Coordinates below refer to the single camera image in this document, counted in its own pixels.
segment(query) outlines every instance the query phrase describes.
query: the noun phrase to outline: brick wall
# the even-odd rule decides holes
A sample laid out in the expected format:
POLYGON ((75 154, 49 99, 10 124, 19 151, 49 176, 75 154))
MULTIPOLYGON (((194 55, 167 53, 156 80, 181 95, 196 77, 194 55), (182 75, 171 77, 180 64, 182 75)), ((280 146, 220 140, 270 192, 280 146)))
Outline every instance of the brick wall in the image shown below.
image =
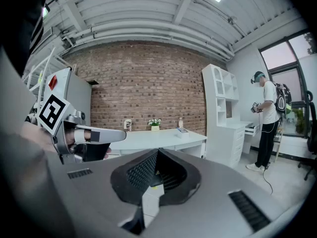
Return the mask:
POLYGON ((206 101, 202 69, 223 62, 176 45, 117 42, 79 50, 64 59, 76 63, 77 75, 96 80, 92 91, 92 126, 147 130, 149 119, 160 118, 161 129, 184 127, 206 134, 206 101))

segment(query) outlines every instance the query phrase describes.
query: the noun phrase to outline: flower vase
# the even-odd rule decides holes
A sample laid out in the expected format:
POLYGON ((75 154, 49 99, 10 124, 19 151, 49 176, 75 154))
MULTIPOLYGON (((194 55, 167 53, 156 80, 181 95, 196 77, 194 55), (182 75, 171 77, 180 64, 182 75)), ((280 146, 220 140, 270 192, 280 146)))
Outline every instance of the flower vase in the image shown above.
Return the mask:
POLYGON ((151 131, 159 131, 159 126, 151 126, 151 131))

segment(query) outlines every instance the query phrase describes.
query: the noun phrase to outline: potted plant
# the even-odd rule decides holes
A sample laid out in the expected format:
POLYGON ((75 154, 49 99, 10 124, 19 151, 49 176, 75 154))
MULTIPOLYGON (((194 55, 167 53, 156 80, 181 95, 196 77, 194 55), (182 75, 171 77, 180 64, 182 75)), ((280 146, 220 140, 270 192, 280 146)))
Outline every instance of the potted plant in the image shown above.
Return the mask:
POLYGON ((297 118, 296 132, 298 134, 303 134, 305 129, 304 112, 302 109, 293 109, 292 111, 295 113, 295 116, 297 118))
POLYGON ((151 126, 151 131, 159 131, 160 119, 151 119, 148 125, 151 126))

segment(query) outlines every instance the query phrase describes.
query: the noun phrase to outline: ceiling beam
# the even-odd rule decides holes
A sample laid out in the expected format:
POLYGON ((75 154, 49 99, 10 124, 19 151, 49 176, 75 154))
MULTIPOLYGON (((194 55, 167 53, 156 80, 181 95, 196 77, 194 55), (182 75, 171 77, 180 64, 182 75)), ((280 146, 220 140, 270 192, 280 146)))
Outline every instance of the ceiling beam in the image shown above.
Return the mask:
POLYGON ((182 20, 191 0, 181 0, 173 18, 173 24, 178 25, 182 20))
POLYGON ((241 39, 240 41, 236 42, 232 45, 234 52, 239 51, 240 49, 244 48, 245 46, 251 44, 252 42, 258 40, 259 38, 263 37, 264 35, 269 34, 270 32, 286 25, 295 19, 300 18, 301 15, 296 9, 291 9, 278 17, 272 19, 268 23, 264 24, 257 30, 253 31, 252 33, 248 34, 246 37, 241 39))
POLYGON ((59 0, 68 15, 70 21, 75 26, 77 31, 83 31, 87 29, 86 23, 83 20, 74 0, 59 0))

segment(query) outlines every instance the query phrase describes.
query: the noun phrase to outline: window frame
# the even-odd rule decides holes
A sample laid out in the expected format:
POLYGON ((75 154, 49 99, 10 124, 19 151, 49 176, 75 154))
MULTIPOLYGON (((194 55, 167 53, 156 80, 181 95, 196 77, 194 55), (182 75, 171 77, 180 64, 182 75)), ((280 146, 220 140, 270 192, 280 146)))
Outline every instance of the window frame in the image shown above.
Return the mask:
POLYGON ((310 117, 310 107, 309 107, 309 98, 308 98, 308 94, 307 94, 307 85, 306 85, 306 81, 305 81, 305 77, 304 77, 304 73, 303 73, 303 70, 302 70, 302 67, 301 67, 301 64, 298 60, 298 57, 292 47, 292 45, 290 44, 289 40, 297 37, 297 36, 300 36, 300 35, 303 35, 303 34, 306 34, 309 32, 309 29, 304 29, 302 31, 299 31, 295 34, 292 34, 292 35, 289 35, 289 36, 286 36, 262 49, 259 49, 259 52, 261 54, 261 57, 264 61, 264 64, 265 64, 265 67, 266 67, 266 70, 268 72, 268 75, 269 75, 269 79, 271 81, 273 81, 273 78, 272 78, 272 75, 274 74, 277 74, 277 73, 280 73, 280 72, 284 72, 284 71, 288 71, 288 70, 291 70, 291 69, 297 69, 297 72, 298 72, 298 77, 299 77, 299 83, 300 83, 300 86, 301 86, 301 90, 302 90, 302 97, 303 97, 303 100, 302 101, 292 101, 292 108, 305 108, 306 112, 305 112, 305 130, 304 130, 304 135, 293 135, 293 134, 288 134, 288 133, 284 133, 285 136, 291 136, 291 137, 303 137, 303 138, 308 138, 308 133, 310 131, 310 122, 309 122, 309 117, 310 117), (288 45, 288 47, 290 48, 291 52, 293 53, 294 57, 295 57, 295 62, 290 62, 290 63, 287 63, 287 64, 284 64, 284 65, 281 65, 281 66, 278 66, 276 68, 272 68, 272 69, 268 69, 267 68, 267 64, 264 60, 264 57, 262 55, 262 52, 265 51, 265 50, 268 50, 270 48, 273 48, 281 43, 286 43, 288 45))

